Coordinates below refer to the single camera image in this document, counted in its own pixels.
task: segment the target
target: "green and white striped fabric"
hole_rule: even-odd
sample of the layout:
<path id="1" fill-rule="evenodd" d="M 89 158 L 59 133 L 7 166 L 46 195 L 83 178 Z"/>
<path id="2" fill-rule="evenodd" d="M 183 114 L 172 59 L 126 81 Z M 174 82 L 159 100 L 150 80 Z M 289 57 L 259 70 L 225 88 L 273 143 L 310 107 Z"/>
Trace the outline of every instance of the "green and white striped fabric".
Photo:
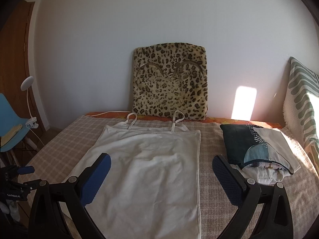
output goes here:
<path id="1" fill-rule="evenodd" d="M 319 174 L 316 129 L 316 122 L 319 122 L 319 76 L 293 57 L 284 101 L 284 119 Z"/>

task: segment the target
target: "leopard print pattern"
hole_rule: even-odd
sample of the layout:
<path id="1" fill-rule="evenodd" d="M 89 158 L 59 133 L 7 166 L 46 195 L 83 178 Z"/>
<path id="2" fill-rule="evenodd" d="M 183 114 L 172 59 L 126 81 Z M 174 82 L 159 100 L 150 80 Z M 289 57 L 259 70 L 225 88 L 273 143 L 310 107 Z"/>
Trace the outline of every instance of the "leopard print pattern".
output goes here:
<path id="1" fill-rule="evenodd" d="M 188 43 L 139 47 L 133 66 L 135 113 L 172 118 L 180 110 L 186 119 L 205 119 L 208 92 L 203 47 Z"/>

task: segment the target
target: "white cable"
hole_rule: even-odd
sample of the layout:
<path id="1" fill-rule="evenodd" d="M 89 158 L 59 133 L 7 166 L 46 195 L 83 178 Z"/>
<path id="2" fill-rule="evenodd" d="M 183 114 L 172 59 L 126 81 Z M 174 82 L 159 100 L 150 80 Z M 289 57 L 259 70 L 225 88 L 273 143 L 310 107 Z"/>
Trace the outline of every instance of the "white cable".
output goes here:
<path id="1" fill-rule="evenodd" d="M 28 94 L 29 94 L 29 88 L 27 89 L 27 104 L 28 104 L 28 109 L 29 109 L 30 117 L 32 118 L 31 111 L 30 111 L 30 106 L 29 106 Z"/>
<path id="2" fill-rule="evenodd" d="M 103 112 L 103 113 L 100 113 L 100 114 L 96 114 L 96 115 L 87 115 L 87 116 L 88 116 L 88 117 L 96 117 L 96 116 L 103 115 L 103 114 L 106 114 L 106 113 L 109 113 L 109 112 Z"/>
<path id="3" fill-rule="evenodd" d="M 27 126 L 26 126 L 27 127 Z M 33 132 L 33 130 L 31 129 L 31 128 L 29 128 L 29 127 L 27 127 L 28 129 L 30 129 L 32 132 Z M 36 133 L 34 133 L 33 132 L 33 134 L 35 134 L 36 136 L 37 136 L 37 134 Z M 44 146 L 44 143 L 42 142 L 42 140 L 37 136 L 37 138 L 41 141 L 41 143 L 43 144 L 43 146 Z"/>

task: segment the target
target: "white wall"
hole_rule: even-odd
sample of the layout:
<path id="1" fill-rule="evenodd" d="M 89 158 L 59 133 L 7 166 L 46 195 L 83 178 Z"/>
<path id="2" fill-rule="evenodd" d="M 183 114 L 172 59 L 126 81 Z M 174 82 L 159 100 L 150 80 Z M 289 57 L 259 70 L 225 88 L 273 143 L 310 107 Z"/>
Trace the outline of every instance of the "white wall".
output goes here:
<path id="1" fill-rule="evenodd" d="M 35 65 L 51 126 L 129 110 L 136 47 L 204 46 L 208 116 L 230 118 L 237 87 L 257 90 L 252 120 L 281 121 L 290 56 L 319 72 L 315 23 L 300 0 L 42 0 Z"/>

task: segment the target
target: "wooden door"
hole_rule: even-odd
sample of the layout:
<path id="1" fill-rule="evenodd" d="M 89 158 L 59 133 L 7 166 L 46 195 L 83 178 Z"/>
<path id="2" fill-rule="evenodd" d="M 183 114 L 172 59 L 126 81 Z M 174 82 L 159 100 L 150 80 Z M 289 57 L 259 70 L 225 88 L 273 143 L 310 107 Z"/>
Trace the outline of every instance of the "wooden door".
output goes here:
<path id="1" fill-rule="evenodd" d="M 33 3 L 24 0 L 16 6 L 0 31 L 0 93 L 3 93 L 13 110 L 21 118 L 30 118 L 27 91 L 21 91 L 23 80 L 29 76 L 28 34 Z M 35 104 L 32 88 L 29 88 L 29 105 L 39 127 L 33 131 L 41 137 L 45 129 Z M 38 139 L 28 133 L 37 142 Z"/>

